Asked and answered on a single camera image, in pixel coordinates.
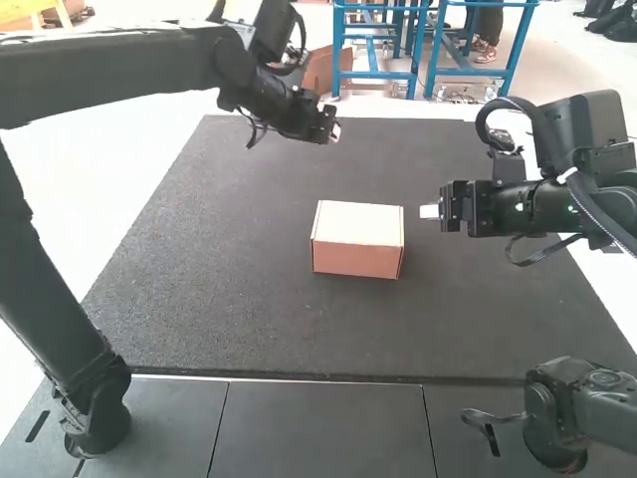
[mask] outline brown cardboard box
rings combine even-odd
[[[303,79],[303,88],[313,90],[317,95],[331,92],[332,46],[322,47],[310,52],[310,65]],[[338,59],[341,71],[349,72],[354,67],[354,50],[351,47],[340,51]]]
[[[69,13],[69,17],[75,17],[84,12],[87,8],[85,0],[65,0],[64,6],[67,9],[67,13]],[[58,16],[58,12],[55,8],[47,8],[42,12],[45,20],[47,21],[57,21],[60,20]]]
[[[40,22],[40,27],[42,27],[44,25],[44,19],[41,14],[38,14],[38,21]],[[31,17],[24,17],[11,22],[0,23],[0,32],[18,32],[20,30],[33,30]]]
[[[314,272],[398,279],[405,249],[402,206],[319,201]]]

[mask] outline robotic arm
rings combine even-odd
[[[487,127],[499,109],[519,110],[532,123],[542,179],[527,181],[521,149],[505,131]],[[513,236],[507,253],[529,266],[585,238],[591,249],[612,242],[637,257],[637,169],[619,95],[602,91],[542,107],[518,98],[486,104],[476,119],[480,139],[490,148],[490,180],[457,180],[440,189],[443,232],[470,237]],[[522,237],[575,233],[522,261],[511,249]],[[463,421],[487,436],[487,425],[524,421],[532,456],[549,469],[573,474],[584,468],[587,447],[597,441],[637,455],[637,380],[623,371],[578,358],[558,358],[527,374],[526,411],[494,417],[468,409]]]
[[[338,139],[335,107],[299,88],[307,65],[303,19],[289,0],[249,2],[252,18],[72,35],[0,35],[0,128],[153,95],[220,88],[218,104],[253,125],[313,143]],[[295,24],[301,51],[287,47]],[[291,59],[281,67],[284,53]],[[0,142],[0,316],[37,358],[64,410],[74,456],[107,453],[126,437],[124,360],[88,319],[42,247],[32,211]]]
[[[261,16],[276,13],[258,28],[223,20],[217,7],[211,17],[219,23],[0,35],[0,65],[11,72],[0,77],[0,128],[131,98],[219,88],[224,110],[243,107],[294,139],[337,139],[335,107],[319,111],[319,97],[299,88],[308,55],[305,45],[298,51],[287,44],[301,17],[288,0],[254,3]],[[291,65],[270,66],[286,51],[295,58]]]

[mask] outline floor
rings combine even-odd
[[[95,0],[92,4],[98,16],[79,28],[202,15],[209,3]],[[637,72],[637,46],[611,43],[584,32],[586,21],[571,15],[582,7],[583,1],[573,0],[540,4],[512,94],[542,103],[587,90],[614,88],[622,95],[629,133],[637,135],[637,93],[631,88]],[[309,24],[309,46],[329,42],[329,8],[303,5],[300,10]],[[464,18],[462,9],[456,10],[450,13],[452,23]],[[517,28],[515,16],[506,12],[502,50]],[[35,210],[43,243],[78,299],[91,287],[201,116],[214,111],[213,93],[189,93],[138,99],[3,131],[2,139]],[[476,109],[353,97],[340,103],[339,112],[356,117],[471,120]],[[499,121],[514,129],[520,141],[530,141],[526,134],[529,126],[521,116],[500,116]],[[624,279],[635,277],[630,274],[637,272],[637,263],[625,256],[591,254],[584,245],[570,250],[619,327],[637,347],[634,314],[626,302],[634,294],[634,286]],[[3,325],[0,351],[0,382],[11,389],[0,397],[2,440],[42,375]]]

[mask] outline sneaker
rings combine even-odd
[[[487,51],[487,47],[489,47],[489,44],[485,42],[484,40],[481,40],[480,37],[478,37],[471,44],[471,51],[478,52],[478,53],[485,53]]]
[[[496,47],[492,47],[491,45],[488,45],[485,51],[481,55],[476,57],[474,62],[479,63],[481,65],[485,65],[487,63],[494,62],[497,56],[498,56],[498,49]]]

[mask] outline black panel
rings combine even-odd
[[[337,145],[270,133],[246,151],[249,135],[242,119],[204,119],[89,293],[90,316],[131,364],[523,377],[571,355],[637,372],[567,252],[520,269],[505,239],[442,234],[419,219],[447,181],[491,175],[472,124],[346,119]],[[313,275],[320,199],[405,206],[402,277]]]
[[[69,456],[64,449],[60,414],[51,397],[51,390],[52,386],[46,381],[40,385],[0,446],[0,477],[73,477],[78,460]],[[47,411],[49,415],[36,434],[34,425]],[[26,441],[29,435],[31,443]]]
[[[508,415],[524,409],[521,389],[463,386],[425,386],[431,439],[436,456],[438,478],[556,478],[555,474],[528,453],[522,426],[495,427],[501,452],[496,458],[487,439],[460,421],[460,410],[478,408],[495,415]],[[634,476],[637,457],[594,444],[588,465],[576,476],[581,478],[619,478]]]
[[[53,416],[32,444],[25,443],[41,409],[57,412],[43,384],[0,447],[2,478],[72,478],[80,462],[63,446]],[[228,383],[196,380],[133,380],[125,402],[133,416],[129,437],[116,450],[88,460],[80,478],[205,478]]]
[[[418,385],[232,382],[210,478],[435,478]]]

